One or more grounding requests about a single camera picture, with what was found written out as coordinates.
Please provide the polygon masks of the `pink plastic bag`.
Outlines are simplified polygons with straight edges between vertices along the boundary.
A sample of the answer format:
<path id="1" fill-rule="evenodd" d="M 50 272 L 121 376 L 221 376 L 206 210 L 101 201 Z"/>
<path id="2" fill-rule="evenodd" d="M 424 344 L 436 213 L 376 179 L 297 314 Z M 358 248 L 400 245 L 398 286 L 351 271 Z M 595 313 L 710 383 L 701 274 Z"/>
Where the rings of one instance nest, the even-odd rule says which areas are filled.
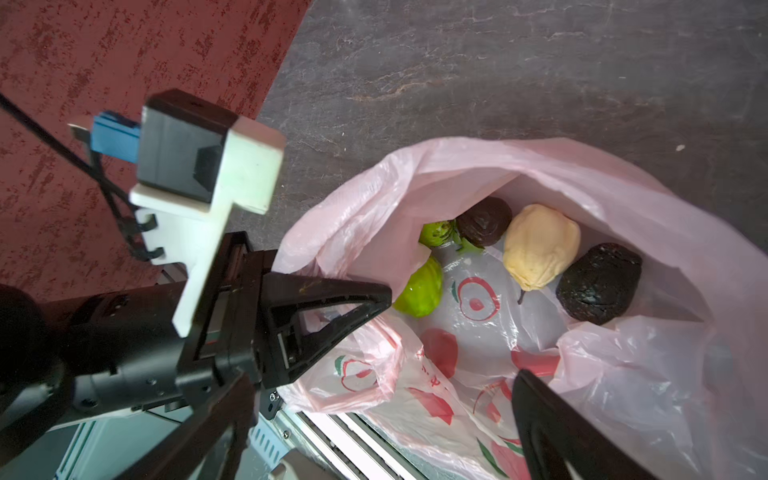
<path id="1" fill-rule="evenodd" d="M 495 196 L 541 204 L 642 258 L 628 311 L 570 318 L 556 287 L 522 293 L 501 245 L 461 253 L 418 241 Z M 473 479 L 528 475 L 512 411 L 529 370 L 663 479 L 767 475 L 767 257 L 726 222 L 643 170 L 567 140 L 443 138 L 400 149 L 352 178 L 286 234 L 281 273 L 404 289 L 429 258 L 437 309 L 388 310 L 280 395 L 290 409 L 361 412 L 399 445 Z"/>

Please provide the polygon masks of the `black avocado fruit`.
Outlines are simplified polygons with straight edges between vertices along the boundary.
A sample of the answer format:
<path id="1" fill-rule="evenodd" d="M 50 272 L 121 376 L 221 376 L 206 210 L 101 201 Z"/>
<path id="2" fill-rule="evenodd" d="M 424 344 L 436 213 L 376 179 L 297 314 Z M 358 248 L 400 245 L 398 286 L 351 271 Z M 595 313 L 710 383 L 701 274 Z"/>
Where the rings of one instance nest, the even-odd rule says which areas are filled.
<path id="1" fill-rule="evenodd" d="M 629 309 L 642 265 L 641 256 L 623 245 L 595 245 L 562 274 L 556 298 L 573 319 L 604 325 Z"/>

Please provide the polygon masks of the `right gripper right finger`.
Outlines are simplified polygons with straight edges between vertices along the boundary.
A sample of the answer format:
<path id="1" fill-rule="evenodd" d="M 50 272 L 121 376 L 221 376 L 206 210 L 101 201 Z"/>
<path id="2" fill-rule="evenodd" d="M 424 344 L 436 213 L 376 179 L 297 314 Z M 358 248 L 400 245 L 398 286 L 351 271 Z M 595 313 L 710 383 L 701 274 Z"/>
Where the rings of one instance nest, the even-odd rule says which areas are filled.
<path id="1" fill-rule="evenodd" d="M 533 479 L 652 479 L 529 370 L 512 388 L 512 410 Z"/>

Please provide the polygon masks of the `beige fruit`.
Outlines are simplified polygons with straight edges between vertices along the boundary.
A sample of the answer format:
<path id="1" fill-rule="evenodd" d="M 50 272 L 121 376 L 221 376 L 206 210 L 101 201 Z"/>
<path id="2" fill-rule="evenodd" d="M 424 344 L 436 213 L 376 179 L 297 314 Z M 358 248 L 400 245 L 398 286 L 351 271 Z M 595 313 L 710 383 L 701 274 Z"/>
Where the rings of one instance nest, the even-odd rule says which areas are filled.
<path id="1" fill-rule="evenodd" d="M 509 225 L 502 262 L 521 290 L 540 290 L 575 260 L 581 244 L 579 225 L 541 204 L 526 206 Z"/>

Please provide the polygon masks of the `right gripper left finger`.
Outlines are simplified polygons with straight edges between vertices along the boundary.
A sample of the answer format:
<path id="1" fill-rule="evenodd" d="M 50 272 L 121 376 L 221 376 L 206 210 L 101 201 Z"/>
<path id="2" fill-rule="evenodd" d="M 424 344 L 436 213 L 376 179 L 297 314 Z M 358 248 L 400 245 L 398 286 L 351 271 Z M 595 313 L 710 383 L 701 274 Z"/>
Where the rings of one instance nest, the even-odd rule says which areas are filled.
<path id="1" fill-rule="evenodd" d="M 121 479 L 233 479 L 255 424 L 255 390 L 244 373 L 119 475 Z"/>

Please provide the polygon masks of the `dark purple fruit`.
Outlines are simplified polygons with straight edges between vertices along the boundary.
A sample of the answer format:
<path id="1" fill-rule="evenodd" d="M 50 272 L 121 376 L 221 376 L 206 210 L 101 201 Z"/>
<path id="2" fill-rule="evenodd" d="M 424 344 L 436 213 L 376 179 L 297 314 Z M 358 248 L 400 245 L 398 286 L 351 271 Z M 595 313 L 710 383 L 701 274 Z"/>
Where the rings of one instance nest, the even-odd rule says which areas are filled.
<path id="1" fill-rule="evenodd" d="M 513 219 L 509 205 L 497 197 L 487 197 L 455 220 L 459 236 L 474 247 L 488 247 L 498 242 Z"/>

